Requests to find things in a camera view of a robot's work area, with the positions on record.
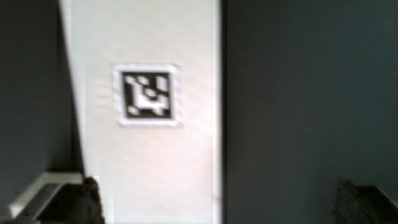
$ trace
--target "gray wall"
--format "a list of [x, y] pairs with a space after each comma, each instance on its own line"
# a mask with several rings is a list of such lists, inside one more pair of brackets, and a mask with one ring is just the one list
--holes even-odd
[[227, 223], [330, 223], [339, 178], [398, 190], [398, 2], [225, 14]]
[[57, 1], [0, 2], [0, 220], [42, 171], [78, 171]]

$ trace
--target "white panel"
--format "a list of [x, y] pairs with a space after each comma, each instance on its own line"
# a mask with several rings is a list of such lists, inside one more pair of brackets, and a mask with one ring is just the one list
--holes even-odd
[[[60, 2], [83, 163], [99, 182], [106, 223], [218, 223], [218, 1]], [[117, 64], [177, 66], [177, 127], [119, 125]]]

